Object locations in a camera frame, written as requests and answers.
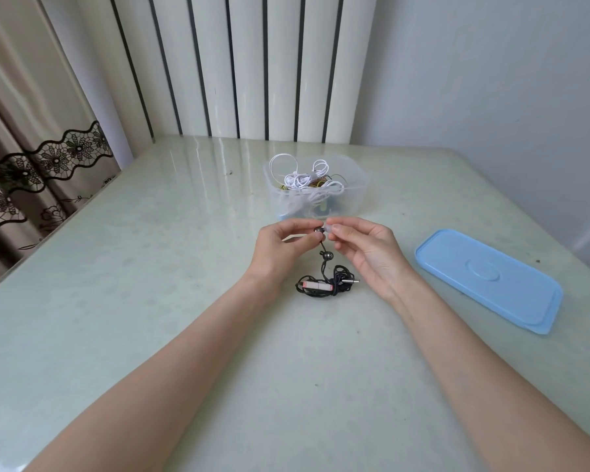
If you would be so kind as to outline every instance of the white radiator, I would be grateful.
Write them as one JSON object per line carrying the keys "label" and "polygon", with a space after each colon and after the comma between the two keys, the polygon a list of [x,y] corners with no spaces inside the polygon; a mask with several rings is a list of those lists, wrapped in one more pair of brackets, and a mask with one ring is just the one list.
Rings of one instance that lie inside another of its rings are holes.
{"label": "white radiator", "polygon": [[376,0],[78,0],[134,150],[348,143]]}

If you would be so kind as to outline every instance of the curtain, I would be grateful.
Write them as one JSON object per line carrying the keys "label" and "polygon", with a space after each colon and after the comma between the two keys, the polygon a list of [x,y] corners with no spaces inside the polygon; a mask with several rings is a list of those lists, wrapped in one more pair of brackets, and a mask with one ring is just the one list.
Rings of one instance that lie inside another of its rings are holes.
{"label": "curtain", "polygon": [[119,172],[39,0],[0,0],[0,277]]}

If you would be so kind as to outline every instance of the forearm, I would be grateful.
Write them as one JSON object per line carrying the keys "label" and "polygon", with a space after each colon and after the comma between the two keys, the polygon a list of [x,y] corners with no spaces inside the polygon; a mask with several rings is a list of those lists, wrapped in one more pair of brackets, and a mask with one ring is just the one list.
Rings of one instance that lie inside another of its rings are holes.
{"label": "forearm", "polygon": [[27,472],[161,468],[265,304],[243,278],[72,421]]}
{"label": "forearm", "polygon": [[590,437],[507,365],[417,274],[393,306],[493,471],[590,471]]}

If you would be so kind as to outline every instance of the hand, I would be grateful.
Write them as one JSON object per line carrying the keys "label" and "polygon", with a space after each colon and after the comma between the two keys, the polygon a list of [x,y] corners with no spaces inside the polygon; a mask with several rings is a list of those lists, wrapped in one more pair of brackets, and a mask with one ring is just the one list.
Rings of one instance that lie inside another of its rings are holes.
{"label": "hand", "polygon": [[[324,240],[325,236],[314,231],[323,226],[321,220],[291,218],[260,229],[253,251],[252,263],[245,276],[261,281],[263,286],[277,294],[279,285],[293,268],[295,260]],[[284,241],[290,235],[307,234]]]}
{"label": "hand", "polygon": [[388,303],[398,298],[398,286],[414,274],[390,228],[358,217],[330,217],[328,238],[363,279]]}

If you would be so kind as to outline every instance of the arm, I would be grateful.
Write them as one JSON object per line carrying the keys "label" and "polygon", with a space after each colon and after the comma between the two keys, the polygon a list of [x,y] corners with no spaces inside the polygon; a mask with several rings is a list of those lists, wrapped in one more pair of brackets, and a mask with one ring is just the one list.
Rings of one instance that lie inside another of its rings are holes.
{"label": "arm", "polygon": [[[27,472],[161,470],[184,429],[295,260],[315,248],[323,222],[293,219],[260,230],[243,277],[183,332],[102,395]],[[283,242],[291,234],[305,237]]]}
{"label": "arm", "polygon": [[590,436],[496,355],[406,261],[393,232],[329,218],[330,239],[402,318],[492,471],[590,471]]}

